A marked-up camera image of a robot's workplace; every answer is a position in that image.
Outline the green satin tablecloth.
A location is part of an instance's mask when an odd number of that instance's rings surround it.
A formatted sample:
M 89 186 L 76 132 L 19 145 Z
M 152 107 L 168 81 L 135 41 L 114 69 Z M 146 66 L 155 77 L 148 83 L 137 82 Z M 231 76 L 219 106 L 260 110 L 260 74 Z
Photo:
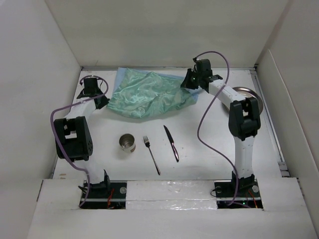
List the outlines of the green satin tablecloth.
M 197 102 L 201 89 L 181 88 L 181 76 L 128 68 L 107 108 L 127 118 L 148 119 L 181 110 Z

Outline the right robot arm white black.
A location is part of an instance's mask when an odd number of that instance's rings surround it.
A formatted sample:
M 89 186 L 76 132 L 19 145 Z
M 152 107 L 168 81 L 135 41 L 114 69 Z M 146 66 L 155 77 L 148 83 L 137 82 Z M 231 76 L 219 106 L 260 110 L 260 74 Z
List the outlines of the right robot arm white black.
M 228 108 L 228 128 L 235 141 L 235 162 L 232 164 L 232 179 L 221 189 L 235 197 L 242 196 L 255 183 L 252 168 L 253 144 L 261 127 L 258 100 L 245 97 L 226 85 L 219 75 L 213 75 L 208 59 L 193 58 L 193 68 L 189 68 L 181 84 L 182 88 L 202 88 Z

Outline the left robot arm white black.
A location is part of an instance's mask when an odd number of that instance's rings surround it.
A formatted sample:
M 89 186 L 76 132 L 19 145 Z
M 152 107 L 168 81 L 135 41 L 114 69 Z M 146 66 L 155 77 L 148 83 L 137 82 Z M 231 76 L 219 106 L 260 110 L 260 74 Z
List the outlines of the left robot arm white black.
M 88 198 L 91 191 L 89 171 L 74 164 L 75 161 L 88 161 L 93 153 L 93 140 L 87 120 L 96 110 L 105 107 L 109 100 L 106 94 L 109 85 L 105 79 L 95 75 L 83 77 L 79 84 L 83 89 L 77 102 L 52 111 L 50 126 L 54 135 L 57 156 L 65 159 L 77 171 L 86 175 L 86 185 L 79 187 Z

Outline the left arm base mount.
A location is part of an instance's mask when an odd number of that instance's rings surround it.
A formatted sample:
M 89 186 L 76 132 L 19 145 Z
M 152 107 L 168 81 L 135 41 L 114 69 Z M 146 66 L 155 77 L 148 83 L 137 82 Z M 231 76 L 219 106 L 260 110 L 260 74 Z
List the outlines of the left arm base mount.
M 90 187 L 87 200 L 81 209 L 125 209 L 127 195 L 127 181 L 111 181 L 110 190 Z

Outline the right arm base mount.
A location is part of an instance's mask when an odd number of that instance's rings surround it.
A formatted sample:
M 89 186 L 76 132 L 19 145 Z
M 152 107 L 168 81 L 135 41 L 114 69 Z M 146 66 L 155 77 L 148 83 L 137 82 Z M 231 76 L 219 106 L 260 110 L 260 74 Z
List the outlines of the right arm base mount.
M 218 209 L 262 209 L 262 199 L 258 182 L 240 187 L 235 195 L 235 182 L 231 180 L 214 181 L 210 195 L 216 199 Z

